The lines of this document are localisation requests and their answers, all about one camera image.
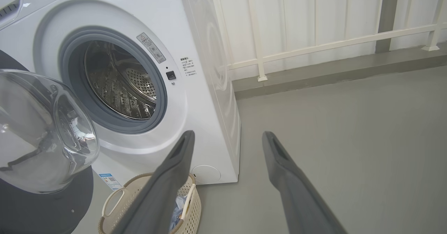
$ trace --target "laundry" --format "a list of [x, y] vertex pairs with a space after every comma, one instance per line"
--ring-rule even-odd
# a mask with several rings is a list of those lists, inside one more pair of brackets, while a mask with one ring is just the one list
[[182, 217], [183, 208], [186, 203], [186, 196], [177, 196], [175, 199], [174, 212], [171, 217], [171, 224], [169, 225], [169, 232], [171, 232], [175, 226], [180, 222], [180, 218]]

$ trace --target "beige laundry basket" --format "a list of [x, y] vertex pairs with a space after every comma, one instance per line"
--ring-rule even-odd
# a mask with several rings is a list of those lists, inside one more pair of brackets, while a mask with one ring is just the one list
[[[102, 208], [102, 217], [99, 221], [98, 231], [100, 234], [110, 234], [118, 222], [126, 213], [135, 197], [139, 194], [142, 187], [148, 182], [152, 173], [138, 175], [128, 181], [123, 188], [114, 191], [104, 203]], [[177, 196], [187, 196], [185, 207], [179, 223], [170, 234], [195, 234], [197, 232], [198, 222], [201, 214], [201, 202], [196, 189], [195, 178], [192, 174], [188, 176], [186, 183], [178, 190]], [[117, 204], [109, 214], [105, 213], [107, 204], [118, 192], [123, 191]]]

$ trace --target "transparent glass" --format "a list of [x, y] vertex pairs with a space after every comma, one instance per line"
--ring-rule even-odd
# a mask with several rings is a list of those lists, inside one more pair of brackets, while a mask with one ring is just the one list
[[59, 81], [0, 70], [0, 178], [31, 193], [65, 188], [99, 154], [82, 107]]

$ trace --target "floor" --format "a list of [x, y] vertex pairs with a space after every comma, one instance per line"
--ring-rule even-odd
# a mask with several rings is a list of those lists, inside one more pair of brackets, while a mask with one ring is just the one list
[[[261, 136], [272, 131], [348, 233], [447, 233], [447, 67], [239, 100], [239, 182], [203, 185], [199, 234], [288, 233]], [[95, 177], [74, 232], [96, 233]]]

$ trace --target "white railing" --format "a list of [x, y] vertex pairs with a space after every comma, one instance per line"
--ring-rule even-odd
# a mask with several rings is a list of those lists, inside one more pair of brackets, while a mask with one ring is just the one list
[[[260, 34], [260, 30], [259, 30], [259, 21], [257, 18], [255, 0], [248, 0], [251, 24], [252, 24], [252, 32], [253, 32], [253, 37], [254, 37], [256, 59], [251, 59], [251, 60], [242, 61], [242, 62], [234, 62], [234, 60], [233, 60], [233, 56], [232, 56], [231, 49], [230, 49], [230, 43], [228, 40], [228, 31], [225, 27], [225, 18], [223, 16], [220, 0], [215, 0], [214, 3], [216, 5], [217, 15], [218, 15], [218, 19], [219, 19], [219, 25], [221, 26], [221, 28], [223, 30], [222, 35], [223, 35], [223, 39], [225, 41], [225, 46], [228, 49], [228, 54], [229, 54], [228, 56], [230, 59], [229, 69], [233, 70], [236, 68], [247, 67], [250, 65], [257, 64], [257, 68], [259, 71], [258, 81], [265, 81], [265, 80], [267, 80], [267, 77], [265, 76], [265, 71], [264, 71], [264, 63], [265, 62], [270, 62], [270, 61], [279, 60], [279, 59], [286, 59], [289, 57], [299, 56], [299, 55], [313, 53], [313, 52], [317, 52], [317, 51], [325, 51], [325, 50], [335, 49], [335, 48], [344, 47], [344, 46], [351, 46], [351, 45], [356, 45], [356, 44], [361, 44], [361, 43], [373, 42], [373, 41], [387, 39], [387, 38], [396, 38], [396, 37], [401, 37], [401, 36], [406, 36], [406, 35], [413, 35], [413, 34], [419, 34], [419, 33], [423, 33], [423, 32], [429, 32], [429, 38], [426, 43], [426, 46], [423, 47], [422, 49], [426, 50], [426, 51], [439, 50], [439, 48], [436, 46], [436, 44], [438, 43], [441, 30], [447, 29], [447, 22], [442, 22], [444, 13], [447, 8], [447, 7], [445, 7], [447, 1], [446, 0], [438, 0], [432, 24], [423, 25], [420, 27], [409, 28], [410, 15], [412, 13], [411, 12], [412, 1], [413, 0], [408, 0], [408, 3], [407, 3], [407, 9], [406, 9], [405, 20], [404, 20], [404, 29], [378, 33], [380, 12], [382, 9], [382, 0], [379, 0], [379, 6], [377, 8], [378, 11], [376, 14], [375, 34], [352, 38], [352, 39], [347, 39], [346, 34], [348, 31], [348, 25], [347, 25], [348, 19], [350, 17], [349, 16], [350, 0], [346, 0], [344, 40], [332, 42], [332, 43], [318, 44], [317, 43], [318, 42], [318, 39], [317, 39], [318, 38], [318, 32], [317, 32], [318, 19], [317, 19], [317, 14], [316, 14], [316, 10], [318, 8], [317, 8], [317, 1], [314, 0], [314, 16], [315, 16], [315, 20], [314, 20], [314, 41], [315, 42], [314, 42], [314, 45], [310, 46], [310, 47], [300, 48], [297, 50], [286, 51], [286, 52], [281, 52], [278, 54], [271, 54], [271, 55], [264, 56], [262, 54], [261, 34]], [[286, 13], [284, 0], [283, 0], [282, 7], [283, 7], [284, 13]]]

